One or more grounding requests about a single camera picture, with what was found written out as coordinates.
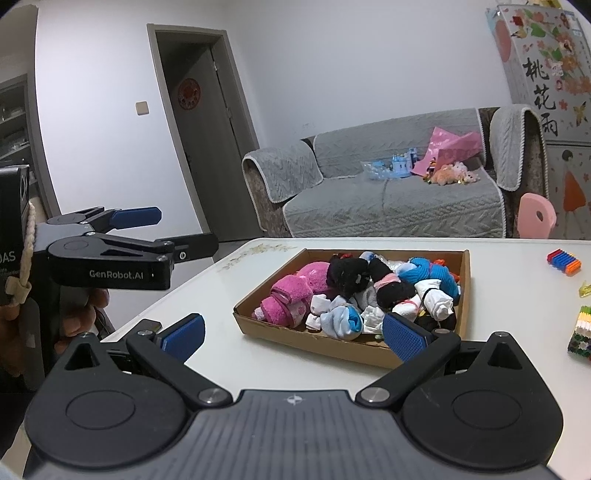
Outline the left hand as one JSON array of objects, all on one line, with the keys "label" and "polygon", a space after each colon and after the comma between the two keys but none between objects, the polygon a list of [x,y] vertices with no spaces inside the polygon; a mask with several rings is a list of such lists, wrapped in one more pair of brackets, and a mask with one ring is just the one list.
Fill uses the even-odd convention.
[{"label": "left hand", "polygon": [[[96,310],[105,308],[109,303],[109,292],[105,289],[89,291],[89,298],[84,308],[77,308],[67,313],[62,320],[64,340],[55,344],[57,354],[62,354],[71,342],[70,337],[88,332],[96,319]],[[16,321],[20,314],[19,305],[1,307],[1,353],[18,353],[20,346]]]}]

